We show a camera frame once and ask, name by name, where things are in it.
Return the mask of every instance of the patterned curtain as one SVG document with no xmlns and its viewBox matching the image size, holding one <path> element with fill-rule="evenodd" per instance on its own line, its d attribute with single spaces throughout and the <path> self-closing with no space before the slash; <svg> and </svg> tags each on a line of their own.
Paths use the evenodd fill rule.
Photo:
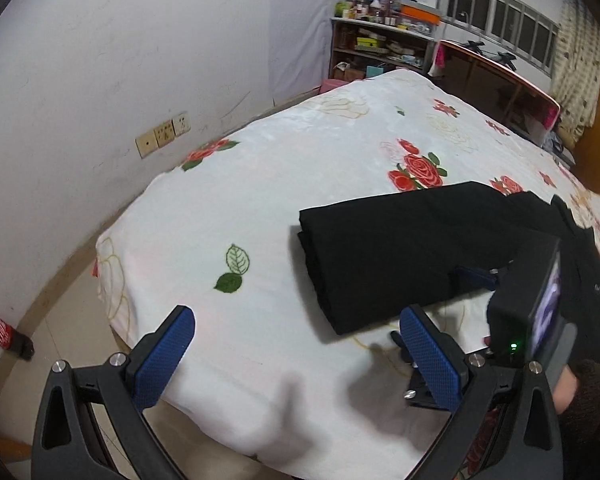
<svg viewBox="0 0 600 480">
<path fill-rule="evenodd" d="M 593 126 L 600 93 L 600 26 L 582 0 L 565 0 L 550 94 L 562 106 L 562 133 L 576 143 Z"/>
</svg>

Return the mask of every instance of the wall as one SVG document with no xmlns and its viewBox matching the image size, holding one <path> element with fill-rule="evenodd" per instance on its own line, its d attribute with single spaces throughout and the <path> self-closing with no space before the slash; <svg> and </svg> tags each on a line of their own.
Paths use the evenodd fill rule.
<svg viewBox="0 0 600 480">
<path fill-rule="evenodd" d="M 269 78 L 275 102 L 320 85 L 338 0 L 270 0 Z"/>
<path fill-rule="evenodd" d="M 188 150 L 271 108 L 269 0 L 13 0 L 0 17 L 0 316 Z M 134 139 L 188 110 L 141 160 Z"/>
</svg>

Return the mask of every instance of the electrical outlet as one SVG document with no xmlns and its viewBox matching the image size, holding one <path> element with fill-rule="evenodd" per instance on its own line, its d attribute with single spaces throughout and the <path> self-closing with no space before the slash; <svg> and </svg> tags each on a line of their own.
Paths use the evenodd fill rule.
<svg viewBox="0 0 600 480">
<path fill-rule="evenodd" d="M 156 126 L 154 128 L 154 133 L 160 148 L 166 146 L 176 138 L 176 133 L 173 129 L 173 123 L 171 122 L 171 119 L 164 121 L 160 126 Z"/>
<path fill-rule="evenodd" d="M 149 153 L 153 153 L 158 149 L 158 140 L 155 138 L 153 130 L 149 130 L 147 133 L 142 134 L 136 139 L 136 146 L 140 153 L 140 158 L 145 158 Z"/>
<path fill-rule="evenodd" d="M 175 130 L 176 137 L 182 134 L 186 134 L 191 129 L 191 123 L 189 123 L 189 116 L 186 112 L 181 113 L 173 118 L 173 129 Z"/>
</svg>

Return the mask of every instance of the coca-cola bottle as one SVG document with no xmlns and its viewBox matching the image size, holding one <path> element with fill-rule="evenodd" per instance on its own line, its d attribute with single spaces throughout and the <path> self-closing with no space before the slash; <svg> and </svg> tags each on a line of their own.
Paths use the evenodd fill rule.
<svg viewBox="0 0 600 480">
<path fill-rule="evenodd" d="M 35 350 L 33 341 L 0 319 L 0 346 L 25 361 L 31 361 Z"/>
</svg>

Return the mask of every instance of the tiled floor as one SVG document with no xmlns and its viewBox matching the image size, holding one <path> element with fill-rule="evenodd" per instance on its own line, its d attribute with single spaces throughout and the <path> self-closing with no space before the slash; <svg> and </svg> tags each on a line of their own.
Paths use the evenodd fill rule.
<svg viewBox="0 0 600 480">
<path fill-rule="evenodd" d="M 59 358 L 72 367 L 103 362 L 118 351 L 104 308 L 97 298 L 97 280 L 86 269 L 51 309 L 32 339 L 36 354 L 19 361 L 0 395 L 0 435 L 30 444 L 38 406 L 51 365 Z M 104 407 L 96 418 L 119 471 L 137 478 Z M 218 444 L 204 435 L 182 412 L 160 401 L 144 416 L 158 439 L 188 478 L 199 480 L 288 480 L 289 477 Z M 15 473 L 28 478 L 27 463 Z"/>
</svg>

